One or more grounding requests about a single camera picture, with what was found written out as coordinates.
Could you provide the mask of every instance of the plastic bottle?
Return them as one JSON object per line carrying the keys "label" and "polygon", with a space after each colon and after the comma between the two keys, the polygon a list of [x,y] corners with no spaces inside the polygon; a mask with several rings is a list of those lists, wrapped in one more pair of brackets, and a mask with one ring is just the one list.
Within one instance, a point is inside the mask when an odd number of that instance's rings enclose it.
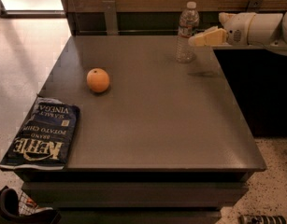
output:
{"label": "plastic bottle", "polygon": [[179,18],[179,32],[176,59],[179,63],[189,63],[195,57],[194,48],[189,46],[188,40],[199,25],[199,14],[196,2],[188,2]]}

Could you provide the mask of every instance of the black shoe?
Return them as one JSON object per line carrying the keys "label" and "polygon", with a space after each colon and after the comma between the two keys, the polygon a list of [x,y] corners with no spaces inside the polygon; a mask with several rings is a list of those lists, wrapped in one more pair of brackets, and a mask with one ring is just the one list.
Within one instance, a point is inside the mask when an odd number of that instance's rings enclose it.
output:
{"label": "black shoe", "polygon": [[14,189],[0,191],[0,224],[56,224],[61,216],[56,210],[45,210],[29,216],[19,216],[19,198]]}

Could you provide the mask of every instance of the floor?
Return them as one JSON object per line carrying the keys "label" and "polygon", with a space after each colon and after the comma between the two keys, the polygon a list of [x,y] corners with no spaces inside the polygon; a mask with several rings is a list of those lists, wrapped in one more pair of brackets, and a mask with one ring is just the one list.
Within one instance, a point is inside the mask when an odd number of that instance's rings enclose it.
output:
{"label": "floor", "polygon": [[[0,19],[0,160],[69,37],[65,19]],[[218,224],[237,224],[240,215],[287,217],[287,138],[255,141],[267,170],[249,179],[250,190],[222,209]],[[4,185],[19,192],[22,182],[0,171]]]}

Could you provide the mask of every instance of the white floor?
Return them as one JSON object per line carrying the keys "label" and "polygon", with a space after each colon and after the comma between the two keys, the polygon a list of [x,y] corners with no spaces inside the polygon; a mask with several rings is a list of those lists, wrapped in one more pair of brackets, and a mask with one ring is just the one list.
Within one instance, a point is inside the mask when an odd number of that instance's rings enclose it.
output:
{"label": "white floor", "polygon": [[[66,19],[0,19],[0,160],[42,88],[70,32]],[[268,169],[248,181],[249,192],[222,210],[219,224],[240,215],[287,217],[287,139],[256,139]],[[21,180],[0,171],[0,189],[20,191]]]}

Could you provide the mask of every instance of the gray table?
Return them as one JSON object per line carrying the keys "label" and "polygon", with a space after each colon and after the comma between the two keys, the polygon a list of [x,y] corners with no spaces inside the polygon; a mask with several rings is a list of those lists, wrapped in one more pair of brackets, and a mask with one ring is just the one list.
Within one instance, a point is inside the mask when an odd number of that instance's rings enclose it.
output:
{"label": "gray table", "polygon": [[[264,171],[212,48],[175,61],[174,36],[75,36],[40,92],[80,108],[63,171],[19,171],[23,189],[56,207],[204,207],[234,204]],[[94,94],[87,73],[104,68]]]}

